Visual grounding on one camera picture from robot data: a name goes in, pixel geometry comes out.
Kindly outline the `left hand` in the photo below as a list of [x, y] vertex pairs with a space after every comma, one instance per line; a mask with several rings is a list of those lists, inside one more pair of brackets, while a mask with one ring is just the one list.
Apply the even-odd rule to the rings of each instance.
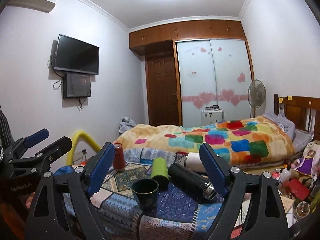
[[27, 200], [25, 202], [27, 209], [30, 209], [31, 202], [33, 201], [33, 197], [34, 197], [34, 193], [30, 194], [29, 197], [27, 198]]

